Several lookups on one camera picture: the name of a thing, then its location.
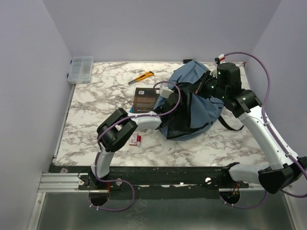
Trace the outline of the blue backpack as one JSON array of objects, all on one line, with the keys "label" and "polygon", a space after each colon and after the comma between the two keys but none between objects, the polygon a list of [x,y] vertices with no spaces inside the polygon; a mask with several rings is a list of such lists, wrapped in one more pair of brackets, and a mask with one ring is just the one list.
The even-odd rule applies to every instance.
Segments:
[{"label": "blue backpack", "polygon": [[183,141],[195,138],[208,131],[218,120],[231,131],[240,131],[230,127],[221,117],[224,104],[217,98],[201,98],[188,90],[209,69],[195,60],[185,60],[184,65],[176,69],[169,81],[180,89],[181,99],[176,110],[160,117],[159,130],[168,140]]}]

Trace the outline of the black paperback book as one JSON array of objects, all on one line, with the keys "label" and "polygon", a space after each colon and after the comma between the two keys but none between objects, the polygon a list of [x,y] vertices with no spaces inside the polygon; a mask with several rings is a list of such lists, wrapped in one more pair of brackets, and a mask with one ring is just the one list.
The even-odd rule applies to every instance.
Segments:
[{"label": "black paperback book", "polygon": [[138,114],[152,111],[154,109],[158,97],[158,89],[136,88],[132,105],[132,113]]}]

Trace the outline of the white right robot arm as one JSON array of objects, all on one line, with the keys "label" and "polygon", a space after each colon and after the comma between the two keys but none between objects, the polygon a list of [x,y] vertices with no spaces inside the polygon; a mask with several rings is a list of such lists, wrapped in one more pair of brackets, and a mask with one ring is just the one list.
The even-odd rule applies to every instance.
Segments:
[{"label": "white right robot arm", "polygon": [[267,192],[275,194],[295,182],[306,172],[307,159],[299,157],[277,132],[264,112],[264,104],[252,90],[242,89],[240,69],[234,63],[222,63],[215,74],[207,70],[195,84],[196,95],[223,101],[252,134],[267,164],[231,166],[221,175],[223,186],[230,188],[238,181],[260,184]]}]

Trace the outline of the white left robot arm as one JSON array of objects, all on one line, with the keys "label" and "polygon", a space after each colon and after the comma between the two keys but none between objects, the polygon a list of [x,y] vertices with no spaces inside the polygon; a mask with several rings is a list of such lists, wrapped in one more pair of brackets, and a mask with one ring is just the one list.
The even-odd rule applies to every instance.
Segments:
[{"label": "white left robot arm", "polygon": [[176,104],[165,113],[157,114],[150,111],[132,114],[119,108],[97,128],[99,151],[91,166],[93,175],[90,177],[90,184],[95,189],[102,189],[106,185],[106,176],[109,174],[115,152],[126,144],[135,131],[157,129],[162,123],[161,118],[175,111],[180,104],[181,92],[170,94],[169,99],[175,99]]}]

